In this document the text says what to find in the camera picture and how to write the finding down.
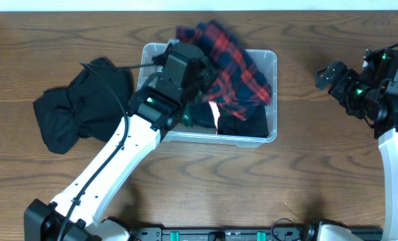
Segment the large black garment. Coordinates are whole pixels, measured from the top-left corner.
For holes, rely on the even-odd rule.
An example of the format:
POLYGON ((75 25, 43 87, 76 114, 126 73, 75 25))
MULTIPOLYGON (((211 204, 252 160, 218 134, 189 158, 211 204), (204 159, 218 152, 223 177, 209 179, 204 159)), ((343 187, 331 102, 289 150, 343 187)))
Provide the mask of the large black garment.
POLYGON ((128 68, 107 58, 92 60, 68 86, 48 89, 33 102, 44 144, 65 154, 80 138, 109 141, 132 94, 128 68))

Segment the pink printed shirt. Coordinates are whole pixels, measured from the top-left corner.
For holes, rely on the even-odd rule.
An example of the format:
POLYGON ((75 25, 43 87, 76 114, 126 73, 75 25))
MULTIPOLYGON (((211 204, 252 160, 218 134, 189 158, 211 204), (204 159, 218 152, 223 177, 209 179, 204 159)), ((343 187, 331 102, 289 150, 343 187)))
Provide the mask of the pink printed shirt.
POLYGON ((212 111, 215 128, 218 129, 218 121, 219 121, 219 117, 220 117, 219 107, 218 107, 217 103, 213 102, 213 101, 209 101, 209 106, 212 111))

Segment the black garment with tape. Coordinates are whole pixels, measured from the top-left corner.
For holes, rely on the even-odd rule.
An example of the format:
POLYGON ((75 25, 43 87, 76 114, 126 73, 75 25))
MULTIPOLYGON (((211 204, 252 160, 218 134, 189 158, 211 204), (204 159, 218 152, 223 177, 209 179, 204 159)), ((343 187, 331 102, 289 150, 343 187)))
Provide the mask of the black garment with tape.
POLYGON ((217 134, 267 138, 269 131, 265 106, 258 106, 246 120, 229 114, 221 115, 218 119, 217 134))

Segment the red navy plaid shirt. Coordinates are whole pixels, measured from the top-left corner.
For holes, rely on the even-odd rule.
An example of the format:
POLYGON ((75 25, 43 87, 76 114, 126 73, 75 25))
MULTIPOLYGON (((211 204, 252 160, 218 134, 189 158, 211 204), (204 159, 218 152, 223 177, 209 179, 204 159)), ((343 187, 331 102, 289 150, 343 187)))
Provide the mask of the red navy plaid shirt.
POLYGON ((203 100, 215 102, 241 121, 259 106, 272 102, 272 87, 240 41, 220 22, 211 20, 196 27, 178 26, 176 38, 203 51, 217 68, 217 77, 203 100))

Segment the dark navy garment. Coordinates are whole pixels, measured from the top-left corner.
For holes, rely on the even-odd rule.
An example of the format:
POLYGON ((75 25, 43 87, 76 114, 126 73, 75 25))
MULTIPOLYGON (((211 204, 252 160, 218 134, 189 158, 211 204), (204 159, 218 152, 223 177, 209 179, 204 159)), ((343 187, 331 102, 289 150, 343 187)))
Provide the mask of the dark navy garment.
POLYGON ((189 106, 189 113, 194 125, 205 128, 215 128, 215 119, 208 102, 198 102, 189 106))

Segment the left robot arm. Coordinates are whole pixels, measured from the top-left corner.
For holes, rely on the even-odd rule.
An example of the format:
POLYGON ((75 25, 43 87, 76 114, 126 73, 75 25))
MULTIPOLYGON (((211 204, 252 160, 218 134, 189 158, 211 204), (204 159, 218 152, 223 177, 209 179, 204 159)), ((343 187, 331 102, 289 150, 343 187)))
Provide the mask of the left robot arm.
POLYGON ((172 39, 153 58, 150 75, 123 112, 111 139, 49 204, 35 199, 24 212, 25 240, 128 240, 128 228, 102 215, 134 168, 177 126, 188 104, 215 80, 203 51, 172 39))

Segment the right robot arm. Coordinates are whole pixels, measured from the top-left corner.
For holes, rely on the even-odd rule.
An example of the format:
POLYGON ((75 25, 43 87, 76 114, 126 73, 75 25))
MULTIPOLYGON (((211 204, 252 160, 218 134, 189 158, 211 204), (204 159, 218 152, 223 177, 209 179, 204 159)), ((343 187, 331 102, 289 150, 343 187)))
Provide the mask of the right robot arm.
POLYGON ((349 116, 374 130, 383 161, 385 225, 383 240, 398 240, 398 50, 367 50, 363 71, 343 62, 317 71, 316 87, 327 90, 349 116))

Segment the dark green cloth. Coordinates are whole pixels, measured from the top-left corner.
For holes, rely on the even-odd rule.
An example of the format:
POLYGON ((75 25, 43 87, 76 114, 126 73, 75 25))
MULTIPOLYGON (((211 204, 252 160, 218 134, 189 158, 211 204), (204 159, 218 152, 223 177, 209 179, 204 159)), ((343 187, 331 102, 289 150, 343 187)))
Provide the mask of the dark green cloth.
POLYGON ((186 127, 193 127, 194 126, 194 122, 191 119, 191 115, 187 112, 183 113, 182 119, 181 119, 181 123, 183 125, 185 125, 186 127))

